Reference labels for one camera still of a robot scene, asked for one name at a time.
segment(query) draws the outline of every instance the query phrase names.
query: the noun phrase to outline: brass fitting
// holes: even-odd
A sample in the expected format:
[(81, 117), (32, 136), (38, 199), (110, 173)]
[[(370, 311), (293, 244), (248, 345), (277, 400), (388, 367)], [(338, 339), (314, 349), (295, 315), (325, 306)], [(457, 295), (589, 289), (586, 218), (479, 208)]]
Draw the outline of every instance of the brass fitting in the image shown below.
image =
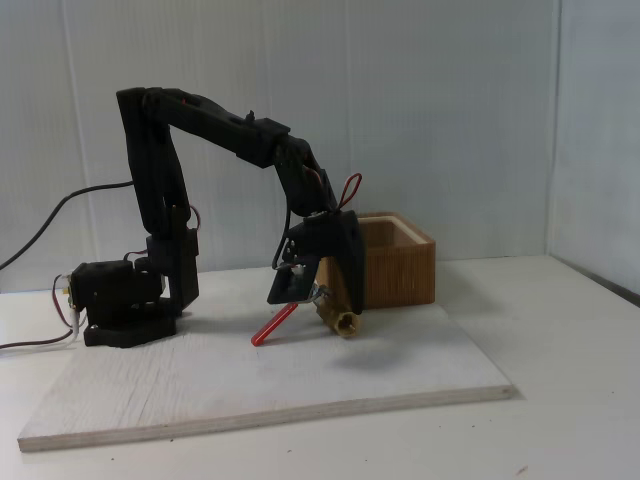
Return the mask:
[(336, 305), (330, 297), (322, 295), (313, 302), (324, 324), (343, 338), (353, 337), (360, 328), (360, 317)]

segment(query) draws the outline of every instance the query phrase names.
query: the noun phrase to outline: white backdrop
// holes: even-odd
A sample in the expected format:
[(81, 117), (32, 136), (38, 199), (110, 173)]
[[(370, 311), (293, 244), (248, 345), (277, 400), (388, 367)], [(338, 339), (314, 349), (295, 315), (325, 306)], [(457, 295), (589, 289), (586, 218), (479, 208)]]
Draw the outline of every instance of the white backdrop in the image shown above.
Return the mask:
[[(178, 87), (305, 138), (360, 211), (396, 210), (440, 258), (543, 253), (554, 0), (0, 0), (0, 258), (57, 201), (130, 178), (118, 89)], [(266, 265), (275, 172), (174, 131), (201, 270)], [(144, 247), (133, 189), (77, 198), (2, 291)]]
[(640, 2), (565, 0), (551, 253), (640, 293)]

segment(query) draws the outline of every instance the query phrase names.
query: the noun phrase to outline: white wooden board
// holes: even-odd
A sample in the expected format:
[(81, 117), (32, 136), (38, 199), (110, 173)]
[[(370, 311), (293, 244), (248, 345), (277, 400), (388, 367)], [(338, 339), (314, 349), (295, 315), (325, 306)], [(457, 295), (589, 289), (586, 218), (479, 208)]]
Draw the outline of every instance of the white wooden board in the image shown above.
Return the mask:
[(270, 269), (201, 275), (177, 336), (84, 348), (24, 427), (24, 452), (169, 438), (337, 415), (510, 397), (513, 387), (437, 305), (366, 312), (344, 340), (301, 306), (276, 311)]

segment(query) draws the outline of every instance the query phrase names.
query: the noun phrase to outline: black robotic arm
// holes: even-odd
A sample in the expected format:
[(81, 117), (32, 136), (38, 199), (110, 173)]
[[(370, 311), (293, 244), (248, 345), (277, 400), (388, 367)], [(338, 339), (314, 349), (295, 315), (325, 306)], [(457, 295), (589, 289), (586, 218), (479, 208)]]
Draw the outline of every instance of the black robotic arm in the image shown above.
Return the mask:
[[(87, 345), (133, 346), (175, 333), (175, 317), (198, 296), (195, 229), (170, 126), (202, 137), (260, 168), (273, 165), (290, 213), (303, 222), (286, 229), (274, 259), (268, 302), (306, 300), (320, 259), (333, 256), (343, 273), (351, 309), (364, 296), (364, 246), (354, 212), (337, 205), (327, 174), (309, 144), (268, 118), (233, 115), (211, 100), (177, 89), (117, 92), (129, 167), (147, 238), (147, 257), (80, 265), (71, 275), (70, 301), (87, 308)], [(281, 251), (283, 262), (278, 264)], [(160, 298), (162, 279), (170, 297)]]

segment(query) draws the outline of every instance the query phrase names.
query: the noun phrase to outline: wooden box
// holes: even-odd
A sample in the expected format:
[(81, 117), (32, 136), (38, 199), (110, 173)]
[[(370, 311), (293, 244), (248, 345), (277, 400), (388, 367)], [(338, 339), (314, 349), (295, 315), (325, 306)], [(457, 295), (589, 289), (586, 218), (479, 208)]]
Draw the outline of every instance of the wooden box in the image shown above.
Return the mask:
[[(365, 309), (433, 303), (435, 241), (397, 213), (369, 213), (358, 220), (367, 249)], [(349, 307), (333, 258), (322, 260), (316, 280), (333, 291), (339, 304)]]

